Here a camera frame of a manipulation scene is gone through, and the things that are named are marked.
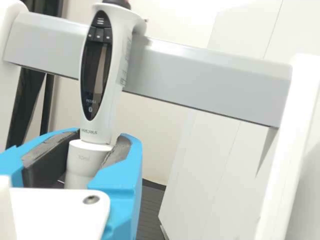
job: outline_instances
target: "black button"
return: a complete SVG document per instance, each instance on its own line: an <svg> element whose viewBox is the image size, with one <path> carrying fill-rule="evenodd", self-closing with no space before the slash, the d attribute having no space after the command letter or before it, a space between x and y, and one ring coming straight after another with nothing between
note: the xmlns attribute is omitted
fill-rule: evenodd
<svg viewBox="0 0 320 240"><path fill-rule="evenodd" d="M103 28L96 28L93 40L96 42L103 42L104 40Z"/></svg>
<svg viewBox="0 0 320 240"><path fill-rule="evenodd" d="M88 32L87 39L88 40L93 40L95 32L96 32L96 28L94 26L91 26L90 29L89 29L89 32Z"/></svg>
<svg viewBox="0 0 320 240"><path fill-rule="evenodd" d="M111 28L104 29L103 42L106 44L112 43L112 29Z"/></svg>

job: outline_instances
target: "gray horizontal bar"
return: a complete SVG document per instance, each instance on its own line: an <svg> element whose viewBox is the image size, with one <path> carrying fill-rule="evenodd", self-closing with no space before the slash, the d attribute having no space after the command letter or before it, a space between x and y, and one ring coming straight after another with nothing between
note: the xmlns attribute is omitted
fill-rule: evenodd
<svg viewBox="0 0 320 240"><path fill-rule="evenodd" d="M134 36L126 92L278 128L292 67Z"/></svg>
<svg viewBox="0 0 320 240"><path fill-rule="evenodd" d="M79 60L89 26L38 13L14 20L4 60L26 68L78 79Z"/></svg>
<svg viewBox="0 0 320 240"><path fill-rule="evenodd" d="M79 78L88 26L36 13L13 23L4 60ZM125 92L278 128L292 68L133 36Z"/></svg>

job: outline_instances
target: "dark floor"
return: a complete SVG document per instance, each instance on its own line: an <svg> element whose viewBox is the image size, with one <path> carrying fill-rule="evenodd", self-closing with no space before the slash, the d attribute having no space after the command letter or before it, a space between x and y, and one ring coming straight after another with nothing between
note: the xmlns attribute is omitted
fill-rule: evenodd
<svg viewBox="0 0 320 240"><path fill-rule="evenodd" d="M136 240L164 240L158 218L165 186L143 180L142 200Z"/></svg>

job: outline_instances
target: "screw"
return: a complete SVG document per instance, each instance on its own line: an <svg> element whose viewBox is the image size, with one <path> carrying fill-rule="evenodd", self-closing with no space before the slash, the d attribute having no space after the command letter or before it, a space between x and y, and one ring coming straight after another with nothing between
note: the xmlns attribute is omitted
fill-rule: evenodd
<svg viewBox="0 0 320 240"><path fill-rule="evenodd" d="M100 200L100 198L98 196L95 195L91 195L91 196L87 196L84 200L83 203L84 204L95 204Z"/></svg>

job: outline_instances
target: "blue holder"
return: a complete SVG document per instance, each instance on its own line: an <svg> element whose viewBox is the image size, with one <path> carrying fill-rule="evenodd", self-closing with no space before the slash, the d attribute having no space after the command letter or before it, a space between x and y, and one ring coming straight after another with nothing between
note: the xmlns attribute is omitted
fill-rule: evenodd
<svg viewBox="0 0 320 240"><path fill-rule="evenodd" d="M10 176L14 187L23 187L22 157L54 135L77 130L50 132L0 153L0 175ZM122 136L131 142L126 159L99 170L87 185L88 189L102 191L110 198L110 214L102 240L135 240L137 235L142 195L142 143L128 134Z"/></svg>

